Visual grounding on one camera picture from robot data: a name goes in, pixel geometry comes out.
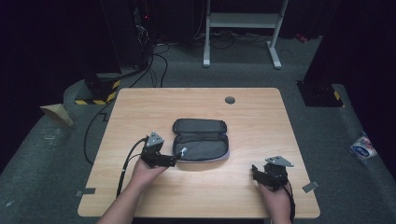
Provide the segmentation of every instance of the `human hand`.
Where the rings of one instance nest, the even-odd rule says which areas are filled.
[[[270,214],[274,224],[288,224],[290,221],[290,198],[289,194],[280,188],[276,191],[271,191],[264,185],[259,184],[259,191],[262,194],[265,206]],[[291,192],[290,183],[285,188]]]
[[[158,166],[150,168],[142,159],[138,159],[134,165],[131,181],[128,184],[139,191],[144,191],[155,178],[162,174],[168,167]]]

